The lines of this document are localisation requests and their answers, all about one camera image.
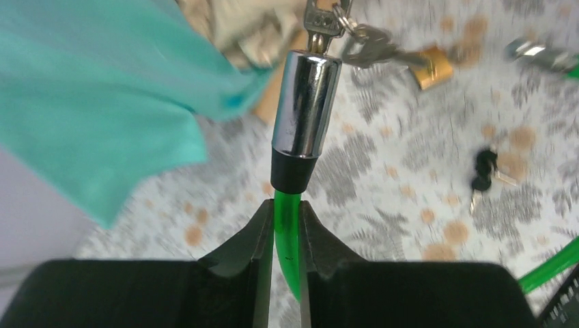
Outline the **black headed keys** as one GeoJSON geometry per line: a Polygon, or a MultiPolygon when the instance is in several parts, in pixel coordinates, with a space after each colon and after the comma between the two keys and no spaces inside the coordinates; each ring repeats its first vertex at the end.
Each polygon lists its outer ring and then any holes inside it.
{"type": "Polygon", "coordinates": [[[498,168],[498,153],[494,146],[481,149],[475,156],[475,175],[470,181],[472,191],[469,213],[474,214],[477,203],[483,194],[492,187],[493,179],[499,179],[508,185],[517,186],[518,181],[498,168]]]}

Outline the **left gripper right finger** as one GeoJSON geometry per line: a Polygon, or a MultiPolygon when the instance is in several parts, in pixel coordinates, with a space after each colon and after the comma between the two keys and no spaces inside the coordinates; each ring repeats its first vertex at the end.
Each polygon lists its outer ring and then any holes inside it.
{"type": "Polygon", "coordinates": [[[303,327],[537,327],[518,282],[489,262],[372,262],[299,206],[303,327]]]}

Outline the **green cable lock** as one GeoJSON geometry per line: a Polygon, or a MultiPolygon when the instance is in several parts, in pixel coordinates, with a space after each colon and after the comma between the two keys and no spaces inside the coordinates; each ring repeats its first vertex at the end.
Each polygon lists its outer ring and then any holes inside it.
{"type": "Polygon", "coordinates": [[[272,136],[270,182],[281,270],[300,298],[299,206],[322,153],[342,62],[323,53],[287,54],[272,136]]]}

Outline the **brass padlock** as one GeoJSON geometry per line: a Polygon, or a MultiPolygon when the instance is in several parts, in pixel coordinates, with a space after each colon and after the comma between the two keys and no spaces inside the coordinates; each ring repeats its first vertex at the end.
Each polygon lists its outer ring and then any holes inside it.
{"type": "Polygon", "coordinates": [[[453,67],[446,51],[437,45],[419,52],[427,60],[426,66],[409,66],[420,90],[427,90],[448,81],[453,76],[453,67]]]}

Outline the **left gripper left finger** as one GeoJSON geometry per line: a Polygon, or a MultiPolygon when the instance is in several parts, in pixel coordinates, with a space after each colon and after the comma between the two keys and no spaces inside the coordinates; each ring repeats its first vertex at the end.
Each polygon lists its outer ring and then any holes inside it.
{"type": "Polygon", "coordinates": [[[24,280],[2,327],[266,327],[272,200],[198,260],[51,260],[24,280]]]}

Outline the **small silver key pair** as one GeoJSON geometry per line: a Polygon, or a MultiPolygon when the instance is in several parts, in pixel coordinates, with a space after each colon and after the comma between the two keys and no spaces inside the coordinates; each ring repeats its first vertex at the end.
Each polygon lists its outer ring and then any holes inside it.
{"type": "Polygon", "coordinates": [[[303,26],[308,33],[308,52],[325,54],[332,39],[343,36],[344,28],[332,9],[325,10],[317,5],[318,1],[306,1],[303,26]]]}

